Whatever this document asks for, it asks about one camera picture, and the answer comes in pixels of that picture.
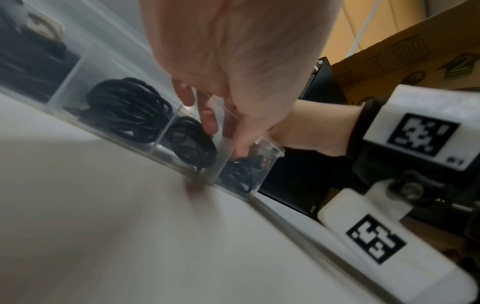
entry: qr code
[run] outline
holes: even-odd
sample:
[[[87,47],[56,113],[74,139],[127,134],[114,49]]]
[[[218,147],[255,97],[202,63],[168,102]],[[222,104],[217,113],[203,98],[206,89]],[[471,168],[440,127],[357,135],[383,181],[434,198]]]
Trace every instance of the qr code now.
[[[460,124],[407,113],[388,143],[425,155],[436,156]]]
[[[346,234],[379,265],[407,244],[369,214]]]

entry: human hand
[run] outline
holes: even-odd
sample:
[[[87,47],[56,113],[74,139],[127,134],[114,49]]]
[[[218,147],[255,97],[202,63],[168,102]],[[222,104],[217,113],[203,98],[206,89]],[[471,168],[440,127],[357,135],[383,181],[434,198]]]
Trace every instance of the human hand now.
[[[341,0],[140,0],[155,58],[180,100],[196,99],[203,129],[219,127],[207,107],[223,98],[239,117],[236,156],[281,121],[307,83]]]
[[[279,144],[345,156],[362,107],[297,100],[290,114],[268,135]]]

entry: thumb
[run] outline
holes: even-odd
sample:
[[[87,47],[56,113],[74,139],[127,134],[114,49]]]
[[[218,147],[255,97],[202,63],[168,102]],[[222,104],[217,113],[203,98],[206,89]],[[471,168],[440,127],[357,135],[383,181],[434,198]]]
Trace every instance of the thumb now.
[[[242,117],[233,136],[233,158],[247,157],[250,146],[262,137],[271,125],[264,120]]]

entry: screw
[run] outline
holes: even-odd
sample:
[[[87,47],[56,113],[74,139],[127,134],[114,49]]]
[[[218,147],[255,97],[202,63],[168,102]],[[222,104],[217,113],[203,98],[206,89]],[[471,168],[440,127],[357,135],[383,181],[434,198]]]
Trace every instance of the screw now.
[[[424,188],[419,183],[408,182],[401,187],[400,194],[408,200],[417,200],[424,194]]]

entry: table surface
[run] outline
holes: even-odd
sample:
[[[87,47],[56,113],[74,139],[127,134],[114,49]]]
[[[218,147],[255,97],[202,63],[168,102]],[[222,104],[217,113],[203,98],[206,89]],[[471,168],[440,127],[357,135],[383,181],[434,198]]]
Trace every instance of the table surface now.
[[[2,302],[380,303],[247,203],[5,96],[0,153]]]

